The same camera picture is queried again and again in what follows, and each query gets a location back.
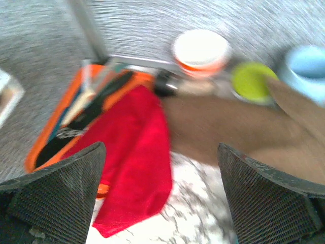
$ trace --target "green container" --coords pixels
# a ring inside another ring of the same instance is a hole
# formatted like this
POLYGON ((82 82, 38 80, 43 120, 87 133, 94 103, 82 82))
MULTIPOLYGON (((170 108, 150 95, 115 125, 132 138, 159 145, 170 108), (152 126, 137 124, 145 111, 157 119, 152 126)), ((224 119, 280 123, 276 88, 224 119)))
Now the green container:
POLYGON ((269 67, 260 63, 242 63, 234 68, 232 75, 234 91, 244 100, 260 104, 272 101, 266 78, 278 77, 269 67))

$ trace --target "light blue cup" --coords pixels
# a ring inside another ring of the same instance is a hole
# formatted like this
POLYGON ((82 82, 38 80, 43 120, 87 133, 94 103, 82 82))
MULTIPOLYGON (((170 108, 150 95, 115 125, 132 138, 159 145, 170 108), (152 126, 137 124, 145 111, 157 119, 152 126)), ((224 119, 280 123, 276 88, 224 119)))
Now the light blue cup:
POLYGON ((311 45, 291 49, 277 75, 291 88, 325 107, 325 48, 311 45))

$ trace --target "floor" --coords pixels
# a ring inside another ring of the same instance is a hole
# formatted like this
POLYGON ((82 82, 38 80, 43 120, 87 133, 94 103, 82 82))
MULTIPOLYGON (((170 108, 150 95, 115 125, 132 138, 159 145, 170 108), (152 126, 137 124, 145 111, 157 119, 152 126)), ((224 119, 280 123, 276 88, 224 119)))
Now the floor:
POLYGON ((179 154, 172 154, 172 162, 174 187, 161 214, 107 239, 91 227, 86 244, 235 243, 220 170, 179 154))

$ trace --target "red cloth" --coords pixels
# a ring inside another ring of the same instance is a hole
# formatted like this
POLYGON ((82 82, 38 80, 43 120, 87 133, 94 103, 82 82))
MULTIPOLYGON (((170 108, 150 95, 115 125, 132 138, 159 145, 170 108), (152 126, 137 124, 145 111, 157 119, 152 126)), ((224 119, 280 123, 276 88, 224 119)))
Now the red cloth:
POLYGON ((172 189, 167 123, 159 98, 138 86, 104 113, 65 157, 102 141, 108 194, 93 226, 109 237, 159 213, 172 189))

